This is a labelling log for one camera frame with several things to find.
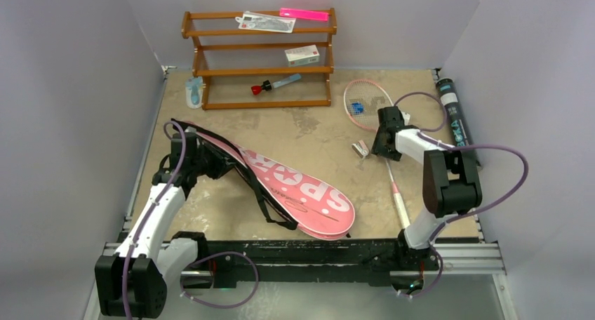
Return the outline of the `black shuttlecock tube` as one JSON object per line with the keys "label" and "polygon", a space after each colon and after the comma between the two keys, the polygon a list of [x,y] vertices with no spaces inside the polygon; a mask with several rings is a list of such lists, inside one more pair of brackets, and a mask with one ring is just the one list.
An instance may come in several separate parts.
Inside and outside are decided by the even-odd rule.
{"label": "black shuttlecock tube", "polygon": [[439,99],[447,111],[448,125],[455,145],[458,147],[473,145],[469,125],[460,106],[457,91],[452,79],[441,78],[436,82]]}

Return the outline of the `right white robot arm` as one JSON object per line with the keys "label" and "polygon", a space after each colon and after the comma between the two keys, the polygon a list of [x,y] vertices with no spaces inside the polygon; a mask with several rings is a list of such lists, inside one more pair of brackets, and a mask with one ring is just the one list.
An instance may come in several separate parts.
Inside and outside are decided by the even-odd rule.
{"label": "right white robot arm", "polygon": [[392,161],[406,155],[423,166],[422,211],[404,228],[405,243],[394,249],[396,264],[410,269],[419,263],[421,249],[429,248],[439,227],[480,206],[483,195],[476,157],[472,151],[432,142],[419,128],[405,124],[396,106],[378,109],[377,117],[372,154]]}

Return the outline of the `pink racket cover bag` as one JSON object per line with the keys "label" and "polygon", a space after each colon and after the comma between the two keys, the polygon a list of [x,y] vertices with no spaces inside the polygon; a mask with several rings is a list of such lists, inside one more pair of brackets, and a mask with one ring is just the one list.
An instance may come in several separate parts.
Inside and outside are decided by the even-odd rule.
{"label": "pink racket cover bag", "polygon": [[231,167],[253,189],[268,222],[287,229],[300,229],[317,239],[334,241],[349,235],[355,221],[353,203],[340,190],[318,178],[246,149],[192,122],[176,121],[193,128],[208,156],[223,169]]}

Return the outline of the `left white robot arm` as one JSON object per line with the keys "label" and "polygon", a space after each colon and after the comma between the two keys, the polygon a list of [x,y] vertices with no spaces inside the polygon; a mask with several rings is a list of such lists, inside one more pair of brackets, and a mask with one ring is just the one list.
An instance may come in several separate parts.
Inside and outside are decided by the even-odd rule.
{"label": "left white robot arm", "polygon": [[165,159],[172,168],[160,167],[155,173],[145,208],[128,236],[95,264],[98,302],[105,316],[159,317],[168,289],[179,282],[182,270],[208,264],[204,233],[178,232],[170,243],[163,240],[197,178],[212,174],[220,160],[193,131],[174,134]]}

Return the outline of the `pink badminton racket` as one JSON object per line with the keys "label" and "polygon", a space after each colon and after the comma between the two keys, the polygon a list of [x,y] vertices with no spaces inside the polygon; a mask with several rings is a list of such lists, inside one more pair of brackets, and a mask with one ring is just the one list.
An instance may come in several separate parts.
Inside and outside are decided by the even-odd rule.
{"label": "pink badminton racket", "polygon": [[[365,112],[358,116],[351,115],[349,108],[352,102],[361,102],[365,107]],[[354,124],[366,131],[374,133],[376,133],[379,126],[377,111],[394,104],[384,88],[368,79],[356,79],[350,81],[343,93],[343,103],[349,119]],[[406,205],[394,179],[390,162],[386,158],[384,158],[384,161],[391,181],[392,196],[396,212],[402,228],[405,229],[410,225]]]}

